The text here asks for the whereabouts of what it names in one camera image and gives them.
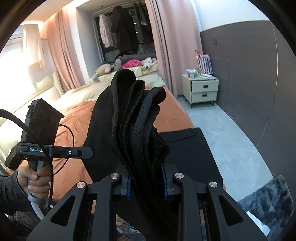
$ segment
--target metal screw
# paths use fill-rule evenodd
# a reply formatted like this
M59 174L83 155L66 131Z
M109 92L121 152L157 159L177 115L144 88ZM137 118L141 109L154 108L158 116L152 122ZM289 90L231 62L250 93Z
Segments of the metal screw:
M76 187L78 187L78 188L84 188L84 186L85 186L85 182L79 182L76 185Z
M216 188L218 186L216 182L210 182L209 185L211 188Z
M117 178L119 178L119 174L118 174L118 173L112 173L112 174L110 175L110 177L111 177L112 179L117 179Z
M182 179L182 178L184 177L184 174L178 172L178 173L175 174L175 177L176 177L177 179Z

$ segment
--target white wall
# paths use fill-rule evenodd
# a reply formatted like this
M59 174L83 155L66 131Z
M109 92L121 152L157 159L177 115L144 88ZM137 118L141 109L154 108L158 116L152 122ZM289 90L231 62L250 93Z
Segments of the white wall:
M94 74L101 60L96 45L92 19L89 14L77 9L78 6L88 0L74 0L67 5L67 13L70 31L76 51L78 63L86 84Z
M269 19L248 0L194 0L200 32L231 23Z
M84 62L89 77L102 64L98 51L92 17L79 8L76 9L77 26Z
M67 13L68 13L69 26L70 26L70 31L71 31L78 63L81 69L83 79L85 83L88 84L89 74L87 72L87 68L84 62L83 52L80 44L80 38L79 38L79 32L78 32L78 26L77 26L76 7L67 6Z

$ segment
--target ceiling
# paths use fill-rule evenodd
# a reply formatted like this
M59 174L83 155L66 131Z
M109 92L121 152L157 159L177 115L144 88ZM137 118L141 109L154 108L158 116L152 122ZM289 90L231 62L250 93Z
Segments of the ceiling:
M126 2L129 2L129 0L89 0L88 2L80 5L78 8L84 10L87 13L92 14L107 7L111 7Z
M46 0L36 8L25 21L46 21L73 0Z

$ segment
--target black mat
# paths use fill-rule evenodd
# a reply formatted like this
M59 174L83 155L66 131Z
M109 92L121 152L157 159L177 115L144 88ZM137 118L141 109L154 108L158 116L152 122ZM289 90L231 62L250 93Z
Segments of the black mat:
M200 128L160 133L170 145L167 161L178 171L200 183L215 181L223 185L223 179L211 150Z

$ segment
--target pink curtain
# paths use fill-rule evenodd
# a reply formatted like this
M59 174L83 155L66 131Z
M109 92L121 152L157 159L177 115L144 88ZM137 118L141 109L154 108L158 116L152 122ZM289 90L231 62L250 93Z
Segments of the pink curtain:
M64 91L85 84L76 56L67 10L58 11L45 22L47 41Z
M182 94L185 69L197 68L202 53L198 23L190 0L145 0L159 64L159 73L176 97Z

